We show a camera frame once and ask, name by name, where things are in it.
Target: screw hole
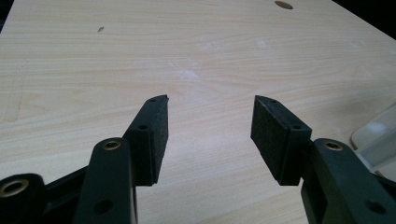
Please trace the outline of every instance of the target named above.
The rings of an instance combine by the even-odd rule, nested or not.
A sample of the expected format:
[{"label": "screw hole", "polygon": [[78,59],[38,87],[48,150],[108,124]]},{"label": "screw hole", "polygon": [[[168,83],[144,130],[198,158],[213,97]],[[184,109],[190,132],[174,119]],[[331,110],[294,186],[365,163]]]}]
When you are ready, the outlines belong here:
[{"label": "screw hole", "polygon": [[291,6],[291,4],[289,4],[289,3],[286,3],[286,2],[282,2],[282,1],[275,1],[275,4],[276,4],[277,6],[279,6],[279,7],[283,7],[283,8],[285,8],[285,9],[290,9],[290,10],[292,10],[292,9],[293,9],[293,7]]},{"label": "screw hole", "polygon": [[6,183],[0,188],[0,197],[6,198],[24,191],[29,185],[27,179],[16,179],[11,182]]},{"label": "screw hole", "polygon": [[341,151],[343,149],[342,146],[340,146],[334,142],[326,142],[326,143],[324,143],[324,146],[328,149],[336,150],[336,151]]},{"label": "screw hole", "polygon": [[377,203],[373,200],[368,200],[365,202],[366,207],[370,209],[372,212],[378,213],[378,214],[386,214],[387,210],[382,206],[380,203]]},{"label": "screw hole", "polygon": [[103,200],[95,205],[93,212],[97,215],[102,215],[113,207],[113,203],[110,200]]},{"label": "screw hole", "polygon": [[119,148],[121,146],[121,142],[118,141],[110,141],[103,145],[104,150],[113,150]]},{"label": "screw hole", "polygon": [[140,125],[139,126],[139,129],[140,130],[146,130],[148,128],[148,126],[146,126],[146,125]]}]

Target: white scratch mark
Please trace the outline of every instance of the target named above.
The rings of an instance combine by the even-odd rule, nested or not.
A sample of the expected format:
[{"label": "white scratch mark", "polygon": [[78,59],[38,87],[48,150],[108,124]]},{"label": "white scratch mark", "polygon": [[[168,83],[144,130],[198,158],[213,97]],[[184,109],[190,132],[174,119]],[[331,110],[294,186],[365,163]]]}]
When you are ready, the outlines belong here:
[{"label": "white scratch mark", "polygon": [[192,70],[181,70],[178,72],[178,75],[181,78],[188,78],[188,79],[198,78],[198,76]]},{"label": "white scratch mark", "polygon": [[257,41],[257,45],[260,49],[270,49],[271,46],[267,45],[264,40]]},{"label": "white scratch mark", "polygon": [[216,43],[205,42],[205,43],[201,44],[201,49],[203,49],[205,51],[213,52],[213,51],[219,51],[220,47]]}]

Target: wooden table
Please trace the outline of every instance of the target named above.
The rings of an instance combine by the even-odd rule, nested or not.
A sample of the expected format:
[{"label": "wooden table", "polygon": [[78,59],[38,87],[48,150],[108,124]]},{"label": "wooden table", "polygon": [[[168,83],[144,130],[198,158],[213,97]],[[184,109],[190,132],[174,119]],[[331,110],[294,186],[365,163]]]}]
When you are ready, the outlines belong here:
[{"label": "wooden table", "polygon": [[255,95],[348,143],[396,101],[396,44],[330,0],[17,0],[0,34],[0,178],[87,165],[168,94],[141,223],[306,223],[250,140]]}]

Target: table surface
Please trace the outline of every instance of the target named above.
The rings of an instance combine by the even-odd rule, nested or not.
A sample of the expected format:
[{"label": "table surface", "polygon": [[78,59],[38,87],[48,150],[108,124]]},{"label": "table surface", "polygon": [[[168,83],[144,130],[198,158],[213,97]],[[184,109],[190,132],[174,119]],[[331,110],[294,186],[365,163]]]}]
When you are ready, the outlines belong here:
[{"label": "table surface", "polygon": [[330,0],[17,0],[0,34],[0,178],[88,164],[167,94],[159,183],[141,223],[306,223],[250,140],[255,95],[349,143],[396,101],[395,41]]}]

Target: transparent plastic object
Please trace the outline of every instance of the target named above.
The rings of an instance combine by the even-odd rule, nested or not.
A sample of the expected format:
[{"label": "transparent plastic object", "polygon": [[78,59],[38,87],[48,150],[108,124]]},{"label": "transparent plastic object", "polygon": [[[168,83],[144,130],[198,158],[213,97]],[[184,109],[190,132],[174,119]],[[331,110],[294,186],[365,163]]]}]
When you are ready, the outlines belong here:
[{"label": "transparent plastic object", "polygon": [[371,172],[396,162],[396,103],[360,127],[351,140],[356,155]]}]

